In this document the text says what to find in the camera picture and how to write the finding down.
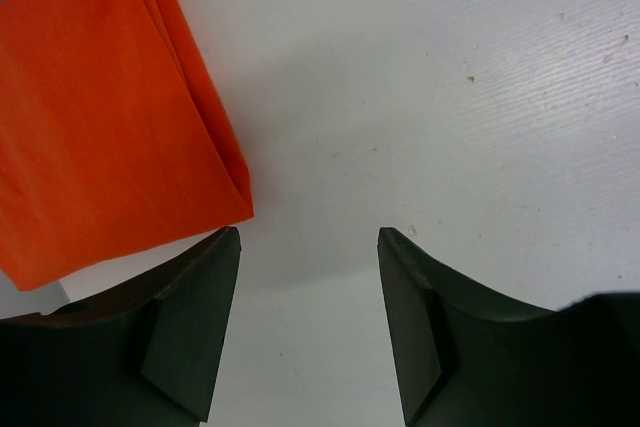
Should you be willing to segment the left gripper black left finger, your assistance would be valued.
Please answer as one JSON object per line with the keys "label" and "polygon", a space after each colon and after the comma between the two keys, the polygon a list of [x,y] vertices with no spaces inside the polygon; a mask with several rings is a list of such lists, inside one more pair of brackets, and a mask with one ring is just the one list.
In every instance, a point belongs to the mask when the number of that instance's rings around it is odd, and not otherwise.
{"label": "left gripper black left finger", "polygon": [[5,426],[197,426],[209,417],[241,253],[226,227],[48,315],[1,323]]}

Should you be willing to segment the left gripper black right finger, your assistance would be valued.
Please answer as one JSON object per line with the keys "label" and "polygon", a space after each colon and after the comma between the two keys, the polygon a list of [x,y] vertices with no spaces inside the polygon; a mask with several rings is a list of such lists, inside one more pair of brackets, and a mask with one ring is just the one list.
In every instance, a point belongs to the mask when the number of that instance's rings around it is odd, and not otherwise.
{"label": "left gripper black right finger", "polygon": [[381,285],[408,426],[635,426],[639,296],[552,311],[379,232]]}

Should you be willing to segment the orange t shirt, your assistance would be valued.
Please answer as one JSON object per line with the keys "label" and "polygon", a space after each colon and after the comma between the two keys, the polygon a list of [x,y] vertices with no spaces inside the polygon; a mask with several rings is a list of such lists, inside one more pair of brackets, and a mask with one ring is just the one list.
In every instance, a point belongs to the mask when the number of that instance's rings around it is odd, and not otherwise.
{"label": "orange t shirt", "polygon": [[1,268],[29,291],[250,219],[178,0],[1,3]]}

